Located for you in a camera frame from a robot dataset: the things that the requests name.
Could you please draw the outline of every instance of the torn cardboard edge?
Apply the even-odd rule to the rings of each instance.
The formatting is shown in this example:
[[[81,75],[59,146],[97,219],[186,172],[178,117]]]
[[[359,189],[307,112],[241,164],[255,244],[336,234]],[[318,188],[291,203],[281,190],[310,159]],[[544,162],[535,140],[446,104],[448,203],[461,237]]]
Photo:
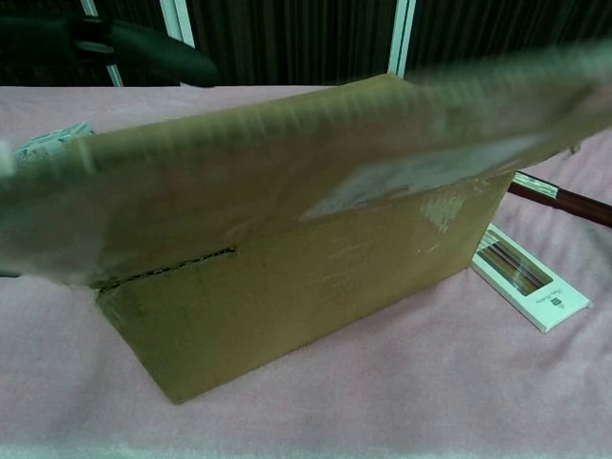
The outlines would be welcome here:
[[[168,266],[166,268],[160,268],[157,270],[151,270],[151,271],[147,271],[146,273],[140,273],[140,274],[135,274],[135,275],[130,275],[129,277],[125,277],[124,279],[109,279],[108,281],[105,282],[100,282],[98,284],[94,284],[92,285],[93,289],[97,289],[98,290],[98,294],[99,295],[103,295],[113,289],[116,289],[118,287],[120,287],[123,284],[126,284],[128,282],[132,282],[134,280],[141,280],[141,279],[145,279],[147,277],[150,277],[152,275],[157,275],[157,274],[161,274],[161,273],[168,273],[170,271],[174,271],[174,270],[179,270],[184,266],[188,266],[194,263],[199,263],[201,261],[205,261],[205,260],[210,260],[211,258],[216,258],[218,256],[223,256],[223,255],[237,255],[238,252],[236,250],[235,247],[228,247],[226,249],[222,249],[220,251],[215,251],[213,253],[209,253],[207,255],[202,255],[199,256],[197,258],[192,258],[186,261],[182,261],[180,263],[176,263],[175,265],[172,266]]]

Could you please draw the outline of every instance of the pink fabric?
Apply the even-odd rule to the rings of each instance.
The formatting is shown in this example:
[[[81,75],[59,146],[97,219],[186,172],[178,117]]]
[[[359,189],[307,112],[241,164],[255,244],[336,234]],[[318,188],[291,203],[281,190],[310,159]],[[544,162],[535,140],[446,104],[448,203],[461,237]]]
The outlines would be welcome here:
[[[0,139],[312,89],[0,88]],[[610,149],[602,133],[531,172],[612,203]],[[0,279],[0,457],[608,456],[612,231],[512,195],[494,222],[594,308],[543,335],[466,270],[181,406],[90,292]]]

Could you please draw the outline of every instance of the box flap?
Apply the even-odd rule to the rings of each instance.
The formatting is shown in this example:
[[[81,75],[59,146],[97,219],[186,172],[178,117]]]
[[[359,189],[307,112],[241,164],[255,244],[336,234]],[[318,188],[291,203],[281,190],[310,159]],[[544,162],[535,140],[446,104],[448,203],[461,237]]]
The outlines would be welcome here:
[[[605,42],[426,85],[376,76],[74,140],[2,179],[0,269],[116,282],[537,163],[612,122],[609,51]]]

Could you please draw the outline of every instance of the black object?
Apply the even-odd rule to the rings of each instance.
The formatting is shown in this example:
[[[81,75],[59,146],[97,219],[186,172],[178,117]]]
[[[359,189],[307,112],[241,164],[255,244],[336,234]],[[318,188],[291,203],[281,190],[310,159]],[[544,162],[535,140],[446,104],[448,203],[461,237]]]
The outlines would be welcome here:
[[[214,62],[182,41],[95,16],[0,15],[0,64],[119,64],[193,86],[219,81]]]

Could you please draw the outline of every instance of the dark red pen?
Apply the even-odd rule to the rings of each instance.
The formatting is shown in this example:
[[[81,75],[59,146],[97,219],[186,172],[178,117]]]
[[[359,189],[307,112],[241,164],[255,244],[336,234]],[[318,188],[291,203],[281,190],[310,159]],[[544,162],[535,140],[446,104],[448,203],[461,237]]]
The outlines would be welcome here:
[[[560,188],[524,172],[516,172],[508,191],[544,206],[560,208],[612,228],[612,206]]]

